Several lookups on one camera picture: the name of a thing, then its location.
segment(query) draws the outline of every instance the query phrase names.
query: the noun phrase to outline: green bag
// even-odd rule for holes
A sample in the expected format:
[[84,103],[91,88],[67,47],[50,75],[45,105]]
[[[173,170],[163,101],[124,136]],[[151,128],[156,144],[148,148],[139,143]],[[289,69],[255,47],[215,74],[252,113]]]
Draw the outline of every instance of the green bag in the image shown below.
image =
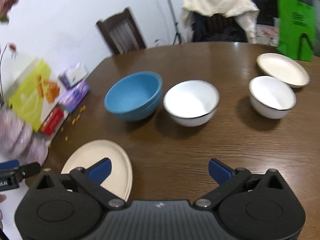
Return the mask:
[[311,61],[314,52],[316,10],[297,0],[278,0],[278,50],[287,57]]

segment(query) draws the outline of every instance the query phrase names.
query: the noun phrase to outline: red package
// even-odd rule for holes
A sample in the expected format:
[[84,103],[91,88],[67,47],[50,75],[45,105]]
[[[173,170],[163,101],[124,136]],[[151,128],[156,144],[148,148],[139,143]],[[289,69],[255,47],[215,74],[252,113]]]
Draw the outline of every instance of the red package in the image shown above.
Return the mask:
[[61,109],[58,107],[54,108],[49,114],[47,120],[44,121],[43,125],[40,128],[40,131],[47,136],[51,136],[62,118],[63,112],[61,111]]

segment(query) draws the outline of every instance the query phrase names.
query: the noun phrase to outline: plate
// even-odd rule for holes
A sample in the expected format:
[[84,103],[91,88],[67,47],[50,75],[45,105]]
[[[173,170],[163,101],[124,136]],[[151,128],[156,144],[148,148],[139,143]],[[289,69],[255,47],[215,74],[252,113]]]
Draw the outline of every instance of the plate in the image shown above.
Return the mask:
[[280,79],[292,88],[303,87],[310,81],[307,71],[296,61],[281,54],[265,53],[257,58],[266,75]]
[[61,173],[76,167],[89,168],[103,158],[111,160],[111,174],[100,184],[103,188],[127,201],[132,188],[132,167],[126,152],[116,143],[96,140],[81,146],[64,165]]

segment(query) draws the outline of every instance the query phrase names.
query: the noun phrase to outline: dining table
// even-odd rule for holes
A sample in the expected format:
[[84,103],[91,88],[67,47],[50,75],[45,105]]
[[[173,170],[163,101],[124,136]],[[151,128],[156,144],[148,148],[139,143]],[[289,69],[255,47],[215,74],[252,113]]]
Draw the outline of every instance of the dining table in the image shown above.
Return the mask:
[[[208,174],[216,158],[252,173],[279,170],[306,212],[299,240],[320,239],[320,58],[299,61],[310,83],[294,89],[296,106],[283,119],[260,116],[249,101],[248,84],[264,75],[257,66],[275,47],[240,42],[162,46],[105,58],[88,76],[90,91],[51,143],[43,168],[60,173],[82,145],[106,139],[120,145],[132,164],[132,199],[188,199],[218,184]],[[163,79],[162,97],[186,80],[204,80],[220,93],[213,118],[204,125],[176,124],[160,103],[148,118],[125,122],[106,111],[104,98],[123,77],[153,71]],[[73,125],[72,120],[81,114]]]

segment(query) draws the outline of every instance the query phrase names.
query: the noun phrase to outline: blue gripper pad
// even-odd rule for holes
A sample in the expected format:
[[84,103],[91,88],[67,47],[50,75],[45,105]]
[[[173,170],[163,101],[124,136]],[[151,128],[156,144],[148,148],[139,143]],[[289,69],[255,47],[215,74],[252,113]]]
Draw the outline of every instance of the blue gripper pad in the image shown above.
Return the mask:
[[235,170],[219,162],[217,159],[211,159],[208,165],[209,175],[219,184],[226,182],[235,175]]
[[111,174],[112,165],[109,158],[104,158],[87,169],[87,176],[100,185]]
[[5,163],[0,163],[0,170],[10,170],[19,166],[20,163],[18,160],[8,161]]

